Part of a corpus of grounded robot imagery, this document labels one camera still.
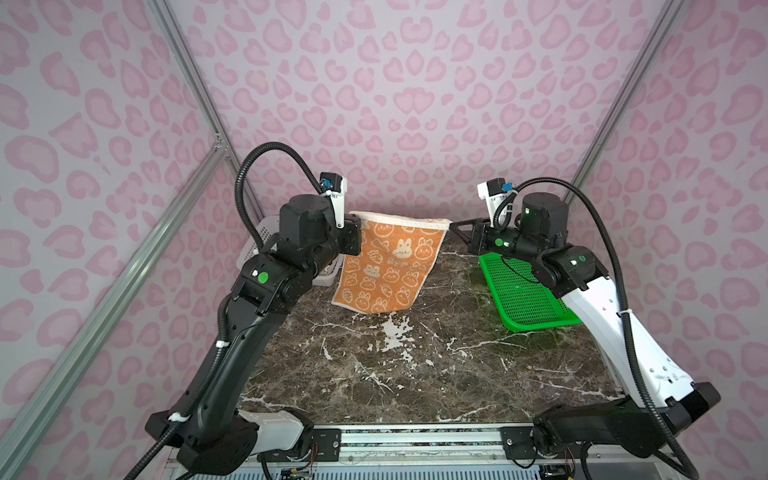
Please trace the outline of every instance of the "cable tie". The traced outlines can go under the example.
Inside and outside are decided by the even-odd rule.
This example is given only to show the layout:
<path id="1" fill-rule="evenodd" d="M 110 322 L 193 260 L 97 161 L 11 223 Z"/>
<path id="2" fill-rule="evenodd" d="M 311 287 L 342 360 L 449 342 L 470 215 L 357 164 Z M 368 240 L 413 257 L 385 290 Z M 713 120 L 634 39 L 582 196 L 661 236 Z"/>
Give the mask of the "cable tie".
<path id="1" fill-rule="evenodd" d="M 183 417 L 183 416 L 181 416 L 181 414 L 179 412 L 173 412 L 173 413 L 170 414 L 170 417 L 168 417 L 168 420 L 170 422 L 184 423 L 184 422 L 186 422 L 187 420 L 190 419 L 190 416 L 191 415 L 187 415 L 187 416 Z"/>

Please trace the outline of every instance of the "aluminum frame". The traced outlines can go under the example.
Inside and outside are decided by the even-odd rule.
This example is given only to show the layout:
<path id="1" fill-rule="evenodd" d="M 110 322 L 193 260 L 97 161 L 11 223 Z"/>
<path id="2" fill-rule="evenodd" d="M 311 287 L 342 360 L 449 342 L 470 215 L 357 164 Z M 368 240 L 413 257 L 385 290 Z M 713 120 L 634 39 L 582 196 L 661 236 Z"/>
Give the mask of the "aluminum frame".
<path id="1" fill-rule="evenodd" d="M 451 423 L 403 425 L 318 425 L 318 429 L 341 429 L 338 462 L 322 462 L 327 467 L 406 466 L 406 465 L 512 465 L 502 447 L 501 427 L 531 428 L 532 423 Z M 662 451 L 671 455 L 669 448 Z M 168 468 L 179 468 L 177 449 L 173 449 Z M 638 458 L 618 445 L 593 445 L 589 463 L 654 463 L 655 457 Z M 528 463 L 530 459 L 521 459 Z M 536 465 L 559 465 L 562 459 L 538 457 Z M 243 468 L 258 465 L 255 455 Z M 291 466 L 288 462 L 270 462 L 273 467 Z"/>
<path id="2" fill-rule="evenodd" d="M 136 250 L 78 335 L 61 354 L 34 396 L 24 405 L 0 444 L 0 479 L 18 475 L 61 408 L 123 317 L 228 152 L 212 148 L 157 225 Z"/>
<path id="3" fill-rule="evenodd" d="M 190 85 L 192 95 L 197 100 L 197 104 L 200 105 L 200 112 L 205 117 L 205 121 L 208 123 L 208 127 L 211 133 L 217 140 L 214 145 L 215 148 L 223 149 L 227 152 L 231 151 L 231 155 L 227 157 L 228 163 L 232 168 L 232 171 L 237 175 L 240 169 L 240 160 L 237 158 L 234 149 L 231 147 L 232 142 L 227 135 L 227 129 L 224 128 L 223 122 L 219 117 L 214 101 L 210 97 L 203 77 L 200 75 L 200 71 L 197 68 L 197 64 L 190 53 L 187 41 L 184 38 L 184 33 L 179 26 L 179 22 L 176 19 L 174 10 L 168 5 L 166 0 L 145 0 L 147 6 L 153 13 L 157 26 L 163 32 L 166 41 L 173 52 L 176 62 L 179 64 L 184 78 Z M 245 182 L 245 188 L 243 189 L 243 198 L 245 200 L 246 210 L 254 223 L 259 223 L 264 218 L 264 212 L 259 205 L 259 201 L 256 194 L 253 192 L 249 182 Z"/>
<path id="4" fill-rule="evenodd" d="M 621 89 L 616 94 L 616 98 L 605 116 L 605 120 L 603 120 L 600 128 L 598 128 L 598 132 L 584 154 L 584 160 L 581 161 L 571 180 L 571 183 L 576 188 L 581 189 L 584 186 L 592 169 L 598 164 L 605 144 L 616 131 L 616 127 L 624 116 L 624 112 L 629 108 L 635 93 L 637 93 L 637 90 L 642 85 L 645 76 L 656 61 L 661 49 L 672 35 L 677 22 L 682 18 L 680 13 L 686 9 L 689 3 L 690 0 L 667 0 L 661 7 L 661 13 L 656 17 L 650 33 L 637 53 L 637 57 L 634 59 L 634 63 L 627 73 Z M 563 200 L 570 204 L 575 198 L 576 196 L 569 190 L 566 192 Z"/>

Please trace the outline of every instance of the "metal bracket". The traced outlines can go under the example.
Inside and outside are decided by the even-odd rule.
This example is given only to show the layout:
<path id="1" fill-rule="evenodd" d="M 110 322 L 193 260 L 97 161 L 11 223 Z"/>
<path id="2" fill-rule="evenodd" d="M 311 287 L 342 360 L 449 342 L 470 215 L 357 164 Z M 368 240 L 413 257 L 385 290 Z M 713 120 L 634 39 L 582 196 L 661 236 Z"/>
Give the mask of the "metal bracket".
<path id="1" fill-rule="evenodd" d="M 338 462 L 341 450 L 340 429 L 314 429 L 310 443 L 318 446 L 315 462 Z M 268 462 L 292 462 L 285 450 L 272 450 L 263 453 Z"/>
<path id="2" fill-rule="evenodd" d="M 530 460 L 538 454 L 534 451 L 531 439 L 530 427 L 501 427 L 499 433 L 502 436 L 502 448 L 507 460 Z M 579 458 L 581 448 L 579 445 L 567 445 L 571 449 L 575 459 Z M 565 451 L 560 452 L 554 458 L 565 458 Z"/>

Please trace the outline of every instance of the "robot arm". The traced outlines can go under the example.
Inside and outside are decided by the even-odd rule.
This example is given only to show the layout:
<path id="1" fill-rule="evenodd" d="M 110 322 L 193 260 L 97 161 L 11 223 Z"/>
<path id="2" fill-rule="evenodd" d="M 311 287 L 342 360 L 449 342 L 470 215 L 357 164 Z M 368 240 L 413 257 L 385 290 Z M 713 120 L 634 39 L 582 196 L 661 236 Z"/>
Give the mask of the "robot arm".
<path id="1" fill-rule="evenodd" d="M 590 330 L 628 394 L 613 402 L 543 412 L 534 420 L 539 452 L 572 442 L 594 442 L 621 445 L 642 458 L 655 455 L 668 439 L 652 423 L 632 375 L 616 284 L 588 248 L 567 242 L 567 223 L 567 204 L 554 194 L 534 193 L 523 198 L 517 227 L 498 229 L 491 220 L 477 218 L 451 223 L 450 230 L 467 244 L 469 253 L 500 253 L 530 263 L 541 285 L 562 299 Z M 650 399 L 677 435 L 715 406 L 720 394 L 708 382 L 695 383 L 628 312 L 637 364 Z"/>
<path id="2" fill-rule="evenodd" d="M 340 253 L 360 253 L 360 219 L 343 213 L 346 180 L 322 173 L 320 181 L 332 193 L 298 195 L 283 205 L 280 232 L 243 265 L 226 305 L 229 341 L 211 346 L 185 394 L 147 421 L 156 440 L 177 423 L 167 445 L 179 448 L 177 459 L 190 472 L 228 475 L 254 453 L 288 450 L 300 458 L 310 448 L 314 425 L 301 412 L 240 412 L 237 402 L 264 347 L 312 279 Z M 225 357 L 212 369 L 220 349 Z M 190 394 L 201 389 L 200 398 Z M 178 412 L 190 413 L 184 418 Z"/>

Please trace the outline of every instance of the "white plastic basket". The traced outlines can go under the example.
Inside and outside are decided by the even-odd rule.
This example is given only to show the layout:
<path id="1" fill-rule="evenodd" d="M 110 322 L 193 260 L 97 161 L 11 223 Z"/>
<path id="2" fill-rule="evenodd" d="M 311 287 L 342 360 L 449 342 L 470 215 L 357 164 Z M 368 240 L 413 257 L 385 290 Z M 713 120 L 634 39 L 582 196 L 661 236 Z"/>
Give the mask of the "white plastic basket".
<path id="1" fill-rule="evenodd" d="M 259 224 L 256 225 L 256 230 L 259 232 L 259 235 L 261 235 L 261 239 L 264 243 L 266 243 L 273 233 L 280 231 L 280 215 L 269 215 L 268 217 L 265 217 L 264 220 L 261 220 Z M 255 253 L 256 241 L 251 238 L 245 243 L 243 251 L 240 252 L 240 256 L 237 258 L 237 268 L 243 268 L 245 262 L 252 259 Z M 320 275 L 312 280 L 312 284 L 319 286 L 333 285 L 333 281 L 336 279 L 336 274 L 343 264 L 344 255 L 339 255 L 329 266 L 325 267 L 323 271 L 320 272 Z"/>

